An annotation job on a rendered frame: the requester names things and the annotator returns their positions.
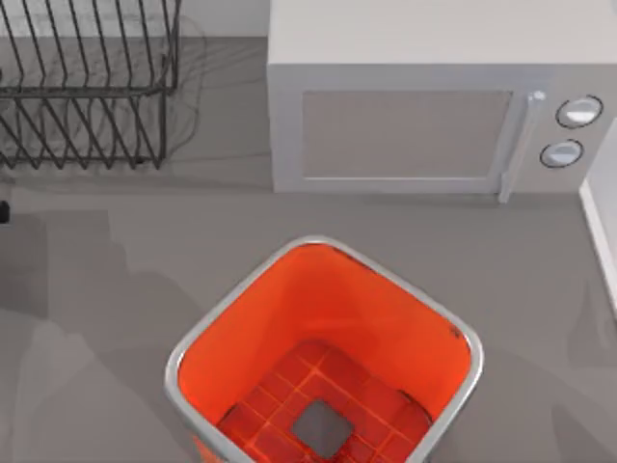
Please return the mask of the pale microwave oven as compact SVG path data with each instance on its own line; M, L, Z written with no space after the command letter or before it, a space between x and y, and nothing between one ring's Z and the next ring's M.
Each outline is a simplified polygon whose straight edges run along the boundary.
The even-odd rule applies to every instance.
M547 95L514 192L570 194L617 120L617 0L272 0L272 64L514 65L544 72ZM562 127L569 99L599 98L593 123ZM577 140L579 161L549 169L547 145Z

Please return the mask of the small round microwave knob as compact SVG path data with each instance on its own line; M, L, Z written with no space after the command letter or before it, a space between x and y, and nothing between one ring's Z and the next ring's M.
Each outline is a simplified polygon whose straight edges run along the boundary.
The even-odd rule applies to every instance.
M547 145L540 153L541 163L549 169L563 169L576 164L584 154L577 140L566 140Z

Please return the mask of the orange basket with grey rim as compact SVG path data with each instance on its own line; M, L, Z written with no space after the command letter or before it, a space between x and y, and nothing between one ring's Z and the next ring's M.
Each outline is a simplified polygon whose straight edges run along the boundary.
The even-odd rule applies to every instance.
M200 463L429 463L483 367L460 317L344 243L305 236L189 330L164 387Z

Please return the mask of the microwave oven door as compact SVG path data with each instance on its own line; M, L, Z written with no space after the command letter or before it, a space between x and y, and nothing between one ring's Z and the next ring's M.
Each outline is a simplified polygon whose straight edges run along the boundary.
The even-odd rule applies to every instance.
M514 65L272 64L279 192L494 194L544 72Z

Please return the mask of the large round microwave knob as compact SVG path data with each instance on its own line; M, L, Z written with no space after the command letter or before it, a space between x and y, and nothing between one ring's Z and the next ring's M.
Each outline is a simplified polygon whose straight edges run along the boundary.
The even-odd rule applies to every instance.
M604 110L602 101L594 95L569 99L556 111L556 121L562 127L577 129L596 121Z

